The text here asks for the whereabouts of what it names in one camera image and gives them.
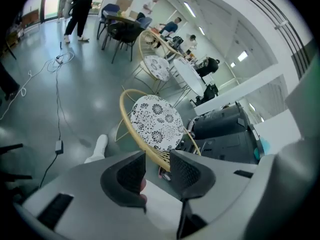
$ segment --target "floral pattern cushion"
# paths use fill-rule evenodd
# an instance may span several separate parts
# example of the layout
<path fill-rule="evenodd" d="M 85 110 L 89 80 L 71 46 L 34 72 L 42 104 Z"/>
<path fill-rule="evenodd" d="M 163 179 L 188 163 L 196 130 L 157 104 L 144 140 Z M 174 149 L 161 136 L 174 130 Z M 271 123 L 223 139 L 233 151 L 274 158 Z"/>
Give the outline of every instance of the floral pattern cushion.
<path fill-rule="evenodd" d="M 144 57 L 144 62 L 150 73 L 161 81 L 168 81 L 170 78 L 169 62 L 156 55 Z"/>
<path fill-rule="evenodd" d="M 132 108 L 130 120 L 141 138 L 161 151 L 175 149 L 184 134 L 178 111 L 155 95 L 139 98 Z"/>

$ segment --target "fluorescent light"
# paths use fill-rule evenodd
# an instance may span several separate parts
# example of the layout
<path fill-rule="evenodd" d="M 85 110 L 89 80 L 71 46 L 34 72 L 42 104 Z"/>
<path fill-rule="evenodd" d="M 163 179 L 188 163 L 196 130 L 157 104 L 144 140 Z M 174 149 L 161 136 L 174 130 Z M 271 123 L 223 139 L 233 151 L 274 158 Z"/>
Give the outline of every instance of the fluorescent light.
<path fill-rule="evenodd" d="M 246 51 L 243 51 L 238 57 L 238 60 L 242 62 L 246 57 L 248 57 L 248 54 L 246 53 Z"/>
<path fill-rule="evenodd" d="M 202 35 L 205 35 L 205 32 L 204 32 L 204 30 L 202 29 L 202 27 L 199 27 L 199 29 L 200 29 Z"/>
<path fill-rule="evenodd" d="M 189 4 L 187 2 L 184 2 L 185 7 L 187 7 L 187 9 L 189 10 L 189 12 L 191 13 L 191 15 L 193 17 L 196 17 L 195 13 L 192 11 L 191 7 L 189 6 Z"/>
<path fill-rule="evenodd" d="M 249 105 L 250 105 L 250 107 L 251 107 L 254 111 L 256 111 L 255 107 L 254 107 L 254 106 L 252 106 L 252 104 L 251 104 L 251 103 L 249 103 Z"/>

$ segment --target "power adapter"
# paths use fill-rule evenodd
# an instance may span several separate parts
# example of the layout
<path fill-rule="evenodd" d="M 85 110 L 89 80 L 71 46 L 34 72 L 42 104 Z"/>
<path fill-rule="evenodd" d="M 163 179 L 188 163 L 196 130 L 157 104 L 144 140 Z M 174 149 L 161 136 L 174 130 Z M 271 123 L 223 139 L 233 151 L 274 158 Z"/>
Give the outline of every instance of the power adapter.
<path fill-rule="evenodd" d="M 61 155 L 64 153 L 64 142 L 62 140 L 57 140 L 55 142 L 55 154 Z"/>

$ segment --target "white cable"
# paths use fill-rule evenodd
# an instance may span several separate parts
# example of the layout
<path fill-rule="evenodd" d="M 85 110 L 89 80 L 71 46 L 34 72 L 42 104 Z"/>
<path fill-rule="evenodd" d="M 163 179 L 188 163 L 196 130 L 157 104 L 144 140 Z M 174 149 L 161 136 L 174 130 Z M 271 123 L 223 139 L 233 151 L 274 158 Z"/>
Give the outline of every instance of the white cable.
<path fill-rule="evenodd" d="M 65 56 L 68 56 L 68 59 L 64 62 L 64 57 Z M 57 56 L 55 59 L 50 59 L 50 60 L 47 60 L 43 67 L 41 68 L 41 70 L 35 74 L 31 74 L 31 70 L 28 71 L 28 76 L 29 76 L 29 79 L 25 82 L 25 84 L 20 88 L 20 90 L 17 92 L 17 94 L 15 95 L 14 99 L 11 100 L 11 102 L 9 103 L 9 106 L 7 107 L 7 109 L 5 110 L 5 112 L 3 113 L 3 115 L 1 116 L 0 118 L 0 121 L 5 117 L 6 113 L 8 112 L 11 104 L 15 101 L 15 99 L 18 97 L 19 93 L 21 93 L 21 96 L 24 97 L 26 96 L 27 94 L 27 89 L 25 88 L 25 86 L 29 83 L 29 81 L 34 78 L 35 76 L 37 76 L 38 74 L 40 74 L 42 72 L 42 70 L 45 68 L 46 64 L 48 63 L 47 65 L 47 70 L 51 73 L 55 72 L 56 70 L 58 70 L 58 68 L 60 68 L 62 65 L 64 64 L 67 64 L 68 62 L 70 62 L 73 58 L 74 58 L 75 54 L 73 52 L 67 52 L 67 53 L 64 53 L 62 55 L 59 55 Z M 55 68 L 54 71 L 50 71 L 48 69 L 50 63 L 52 63 L 52 67 Z"/>

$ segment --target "white sneaker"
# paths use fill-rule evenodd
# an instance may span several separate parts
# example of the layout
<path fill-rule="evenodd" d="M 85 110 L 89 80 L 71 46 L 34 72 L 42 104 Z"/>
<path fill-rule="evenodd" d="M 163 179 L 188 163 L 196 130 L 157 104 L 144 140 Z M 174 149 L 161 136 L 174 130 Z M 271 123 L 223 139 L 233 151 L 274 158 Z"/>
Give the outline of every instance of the white sneaker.
<path fill-rule="evenodd" d="M 84 37 L 84 35 L 82 36 L 78 36 L 78 41 L 82 41 L 82 42 L 88 42 L 90 38 L 86 38 Z"/>
<path fill-rule="evenodd" d="M 64 36 L 64 42 L 65 42 L 66 44 L 70 44 L 70 39 L 69 39 L 69 36 L 68 36 L 68 35 L 65 35 L 65 36 Z"/>
<path fill-rule="evenodd" d="M 105 158 L 105 150 L 108 144 L 108 136 L 107 135 L 100 135 L 98 140 L 96 141 L 96 145 L 93 151 L 93 155 L 88 157 L 84 163 L 90 163 L 97 160 L 101 160 Z"/>

